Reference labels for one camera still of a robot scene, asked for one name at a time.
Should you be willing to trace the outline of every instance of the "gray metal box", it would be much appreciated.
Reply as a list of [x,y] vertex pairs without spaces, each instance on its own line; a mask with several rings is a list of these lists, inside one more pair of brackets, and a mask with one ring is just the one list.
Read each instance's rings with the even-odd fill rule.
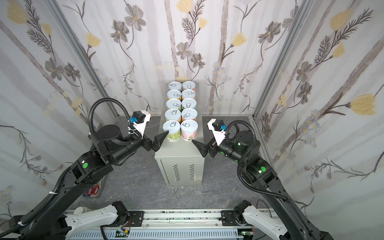
[[[196,99],[199,98],[199,84],[196,83]],[[201,117],[201,104],[197,102],[197,141],[204,142],[203,122]],[[167,110],[166,103],[163,104],[159,133],[163,132],[163,124],[166,122],[164,116]],[[180,138],[177,142],[164,140],[160,149],[155,153],[155,159],[167,185],[201,185],[204,170],[204,158],[192,142]]]

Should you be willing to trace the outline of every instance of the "floral wallpaper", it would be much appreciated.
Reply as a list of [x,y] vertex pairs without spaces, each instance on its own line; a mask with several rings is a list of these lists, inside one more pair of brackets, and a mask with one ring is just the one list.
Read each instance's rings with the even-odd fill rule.
[[382,238],[383,14],[315,1],[255,117],[284,187],[334,239]]
[[58,0],[108,94],[160,114],[166,83],[200,83],[202,114],[253,114],[297,0]]
[[[61,172],[89,150],[88,111],[101,96],[44,2],[1,1],[0,12],[3,230],[9,218],[39,203]],[[98,127],[114,121],[106,106],[96,115]]]

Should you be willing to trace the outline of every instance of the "can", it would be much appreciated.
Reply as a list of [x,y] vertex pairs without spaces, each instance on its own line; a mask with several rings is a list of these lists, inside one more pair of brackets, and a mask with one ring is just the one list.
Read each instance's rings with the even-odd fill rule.
[[178,109],[168,109],[164,116],[167,121],[172,120],[181,123],[181,112]]
[[178,109],[178,110],[182,110],[181,108],[181,101],[178,100],[178,99],[169,99],[167,102],[166,102],[166,106],[167,106],[167,109]]
[[197,122],[197,111],[193,108],[185,108],[181,112],[181,121],[195,120]]
[[185,120],[181,123],[181,136],[185,141],[192,141],[197,138],[198,124],[194,120]]
[[181,107],[184,110],[185,108],[196,109],[197,102],[193,98],[186,98],[181,102]]
[[192,81],[187,81],[187,82],[184,82],[183,83],[183,91],[184,90],[187,90],[187,89],[190,89],[190,90],[194,90],[196,89],[196,83],[192,82]]
[[169,90],[167,92],[168,100],[170,99],[178,99],[181,101],[181,92],[179,90]]
[[184,100],[184,99],[187,99],[187,98],[193,98],[193,99],[196,100],[196,92],[193,91],[193,90],[190,90],[190,89],[184,90],[181,93],[181,99]]
[[176,142],[181,137],[180,123],[178,121],[166,121],[163,131],[169,131],[166,139],[168,142]]
[[171,82],[168,84],[169,90],[179,90],[182,91],[182,84],[180,82]]

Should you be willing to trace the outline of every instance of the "ventilation slot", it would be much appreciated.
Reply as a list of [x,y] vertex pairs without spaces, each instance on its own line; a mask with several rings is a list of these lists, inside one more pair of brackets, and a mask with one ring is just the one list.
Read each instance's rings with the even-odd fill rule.
[[194,164],[189,166],[189,180],[190,181],[195,180],[195,165]]
[[177,166],[177,164],[175,166],[173,166],[173,171],[175,172],[176,181],[179,181],[180,180],[180,173],[179,173],[179,167]]

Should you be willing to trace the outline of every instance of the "can lid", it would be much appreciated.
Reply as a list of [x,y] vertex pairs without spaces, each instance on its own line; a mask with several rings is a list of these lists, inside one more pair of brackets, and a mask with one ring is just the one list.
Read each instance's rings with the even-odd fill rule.
[[176,89],[176,90],[179,90],[179,89],[181,89],[181,83],[180,82],[171,82],[171,83],[169,83],[168,84],[168,87],[169,87],[169,89],[171,89],[171,90],[173,90],[173,89]]
[[168,120],[179,120],[181,117],[181,112],[178,109],[168,109],[164,116]]
[[194,89],[196,87],[196,83],[192,81],[187,81],[183,83],[183,88],[184,89]]
[[181,106],[181,101],[177,98],[172,98],[166,102],[166,106],[168,108],[179,108]]
[[169,98],[179,98],[181,96],[181,92],[179,90],[169,90],[167,92],[167,97]]
[[186,89],[184,90],[181,95],[184,97],[184,98],[193,98],[195,97],[196,93],[195,91],[191,90],[191,89]]
[[194,120],[185,120],[181,123],[181,130],[184,132],[194,132],[197,130],[198,124]]
[[180,130],[180,123],[178,121],[169,120],[163,124],[163,131],[169,131],[169,133],[176,133]]
[[183,101],[181,101],[181,105],[184,107],[184,108],[195,108],[196,105],[197,105],[197,102],[195,99],[193,98],[186,98],[184,99]]
[[185,119],[195,119],[197,117],[197,111],[193,108],[185,108],[181,112],[181,116]]

